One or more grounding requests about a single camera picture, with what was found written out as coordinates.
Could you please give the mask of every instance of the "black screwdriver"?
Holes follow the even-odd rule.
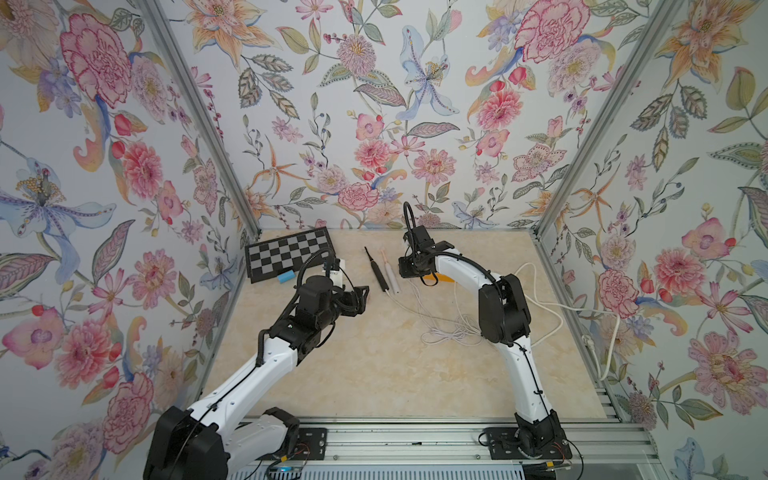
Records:
[[[379,286],[382,287],[382,291],[385,292],[389,290],[389,285],[386,284],[386,280],[384,280],[384,276],[382,275],[382,271],[379,269],[379,265],[371,257],[371,254],[368,253],[368,247],[363,248],[366,249],[366,255],[368,255],[368,259],[371,260],[371,268],[373,268],[373,274],[376,275],[376,279],[379,281]]]

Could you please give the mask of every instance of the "checkerboard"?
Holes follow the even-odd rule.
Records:
[[[288,270],[297,272],[310,255],[323,247],[333,249],[325,227],[248,245],[245,254],[250,282],[268,280]],[[310,266],[323,263],[323,257],[326,255],[317,257]]]

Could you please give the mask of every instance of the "beige marble surface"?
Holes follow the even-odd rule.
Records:
[[[263,239],[285,230],[267,230]],[[383,269],[379,248],[386,248],[396,270],[405,249],[402,231],[331,230],[336,254],[356,285],[370,285],[365,314],[340,317],[328,343],[312,351],[283,377],[251,412],[279,406],[298,416],[343,417],[512,417],[515,393],[502,358],[488,342],[463,346],[453,341],[427,346],[420,340],[425,326],[382,293],[363,251],[367,246]],[[525,232],[433,230],[436,241],[453,243],[467,257],[491,270],[514,273],[524,262],[537,265],[540,300],[554,301],[530,236]],[[319,274],[320,267],[307,275]],[[533,270],[520,273],[532,294]],[[415,297],[407,280],[399,279],[396,297],[412,309]],[[455,318],[453,283],[428,288],[418,279],[423,303],[435,316]],[[477,301],[458,289],[463,313],[477,318]],[[219,386],[257,350],[258,332],[274,323],[293,295],[293,283],[277,279],[248,283],[240,294],[221,343],[205,393]],[[531,334],[536,340],[558,324],[550,313],[530,305]],[[568,327],[535,348],[536,366],[547,395],[560,418],[604,418],[584,363]]]

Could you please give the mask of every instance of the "pink flower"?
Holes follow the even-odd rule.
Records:
[[[379,202],[379,191],[368,184],[356,183],[339,192],[339,203],[350,210],[363,211]]]
[[[355,159],[364,167],[376,169],[389,160],[389,149],[383,140],[367,140],[355,150]]]
[[[696,230],[691,230],[683,237],[683,246],[690,248],[701,258],[712,260],[725,257],[730,249],[725,244],[725,229],[717,218],[710,218]]]
[[[563,116],[552,118],[547,122],[547,136],[550,138],[559,138],[563,134]]]
[[[726,405],[727,393],[731,408],[741,415],[749,415],[755,405],[768,407],[768,392],[760,386],[768,382],[768,370],[751,365],[757,359],[754,350],[739,352],[738,346],[736,333],[728,331],[725,337],[710,332],[704,336],[703,344],[696,339],[690,340],[688,356],[699,363],[694,369],[697,392],[705,396],[712,394],[720,408]]]
[[[357,117],[357,139],[377,138],[384,130],[382,116],[374,118],[371,115],[360,114]]]
[[[189,222],[185,220],[181,222],[181,225],[181,235],[184,237],[187,243],[192,243],[194,245],[195,242],[198,242],[201,238],[203,238],[203,224],[197,220]]]
[[[176,188],[174,188],[170,180],[166,180],[163,187],[157,192],[157,206],[160,210],[160,216],[168,224],[173,223],[172,217],[178,217],[184,211],[184,208],[181,206],[181,200],[176,195]]]
[[[629,240],[622,235],[612,235],[602,244],[600,255],[603,257],[603,264],[608,268],[626,272],[634,255],[634,249],[634,240]]]
[[[40,318],[25,320],[2,337],[2,344],[24,363],[41,369],[53,360],[64,335],[64,323],[55,308],[44,310]]]
[[[523,61],[556,57],[576,42],[589,16],[582,0],[538,0],[523,18],[515,49],[524,47]]]
[[[565,150],[553,151],[544,144],[536,144],[525,155],[518,155],[514,158],[515,169],[517,171],[512,176],[513,182],[522,182],[530,180],[549,170],[557,162],[565,157]]]
[[[701,298],[704,305],[712,307],[712,309],[707,312],[709,318],[714,318],[719,313],[725,326],[727,326],[728,330],[734,334],[736,333],[736,330],[733,328],[734,325],[747,333],[753,330],[749,323],[733,316],[750,315],[752,313],[750,309],[744,306],[729,306],[735,299],[739,298],[739,293],[736,290],[730,290],[723,295],[723,298],[720,298],[720,284],[717,282],[710,282],[710,292],[712,293],[711,295],[705,295],[701,289],[696,289],[696,294]]]
[[[110,108],[125,102],[131,89],[131,63],[109,25],[87,13],[74,14],[60,42],[64,61],[91,100],[98,95]]]
[[[504,147],[504,143],[507,141],[508,137],[509,130],[489,131],[483,138],[480,139],[477,149],[489,157],[498,157],[498,155],[502,152],[502,148]]]
[[[442,182],[447,181],[450,175],[455,173],[453,164],[456,160],[448,156],[448,152],[433,148],[429,154],[422,152],[419,158],[413,161],[417,167],[413,170],[413,176],[416,178],[426,178],[433,187],[437,187]]]
[[[326,194],[337,194],[348,184],[344,172],[337,165],[317,174],[317,189]]]
[[[659,284],[673,295],[690,295],[707,279],[707,269],[699,259],[682,248],[662,250],[654,267]]]
[[[373,45],[362,35],[350,35],[336,50],[342,64],[356,77],[365,77],[376,66]]]
[[[490,184],[493,181],[498,181],[498,174],[490,163],[485,162],[485,165],[478,165],[475,168],[475,179],[484,184]]]
[[[109,315],[112,313],[112,307],[115,305],[122,305],[123,300],[118,298],[118,295],[120,292],[123,291],[123,288],[127,285],[127,280],[123,282],[123,275],[125,274],[125,270],[119,268],[118,274],[115,277],[114,281],[112,280],[112,274],[107,273],[104,275],[104,285],[107,287],[107,289],[103,289],[100,286],[94,287],[92,290],[93,294],[97,296],[98,298],[103,298],[101,302],[94,303],[93,305],[88,307],[88,313],[96,313],[98,310],[104,309],[104,316]]]
[[[424,142],[419,141],[418,137],[411,137],[411,140],[408,140],[408,137],[403,135],[400,142],[394,140],[392,141],[392,145],[395,146],[395,150],[392,151],[393,154],[404,154],[406,158],[408,158],[410,152],[421,153],[424,151],[421,150],[421,147],[424,146]]]
[[[134,286],[136,300],[144,299],[145,310],[156,307],[157,298],[176,293],[174,281],[177,273],[172,271],[174,259],[167,257],[165,250],[158,250],[154,255],[146,252],[144,263],[136,262],[135,268],[138,273],[129,276],[126,284]]]
[[[131,68],[133,96],[156,121],[165,117],[167,97],[157,66],[149,58],[137,56]]]
[[[298,13],[306,13],[301,17],[302,20],[307,20],[312,15],[320,20],[320,14],[329,11],[333,8],[333,5],[323,5],[323,0],[301,0],[306,5],[305,7],[296,7]]]
[[[216,202],[219,200],[218,184],[216,182],[216,168],[209,158],[205,166],[194,169],[194,199],[200,205],[205,205],[205,211],[213,215],[216,211]]]
[[[118,394],[109,401],[102,424],[107,450],[118,454],[133,444],[149,420],[153,394],[152,381],[143,373],[135,374],[133,382],[118,386]]]
[[[523,104],[520,94],[514,90],[502,90],[492,93],[478,112],[478,123],[485,130],[506,127],[520,114]]]
[[[621,318],[633,316],[640,307],[635,304],[639,293],[632,279],[619,270],[605,270],[600,275],[600,300]]]
[[[123,155],[123,175],[136,195],[145,200],[152,198],[163,180],[160,157],[143,141],[134,142]]]
[[[56,356],[56,369],[61,386],[76,389],[80,382],[92,382],[107,364],[112,347],[107,326],[87,319],[75,325],[61,344],[61,355]]]

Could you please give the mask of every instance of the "blue lily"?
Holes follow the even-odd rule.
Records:
[[[44,233],[56,240],[61,249],[61,265],[56,283],[63,284],[80,266],[80,256],[69,240],[76,227],[99,228],[111,218],[117,205],[88,202],[78,207],[57,205],[65,201],[61,182],[53,169],[27,157],[29,170],[19,170],[16,189],[27,200],[13,197],[0,189],[0,219],[8,221],[13,234],[23,238],[31,232]]]
[[[401,111],[396,115],[398,120],[405,121],[416,118],[422,102],[429,102],[435,112],[440,115],[454,115],[459,112],[458,108],[453,107],[450,98],[440,95],[435,90],[435,87],[440,86],[442,79],[448,74],[450,69],[448,56],[443,55],[439,60],[435,57],[432,61],[426,62],[425,67],[422,68],[423,50],[424,41],[416,29],[411,25],[403,27],[400,63],[408,72],[406,86],[413,89],[414,101],[408,110]]]

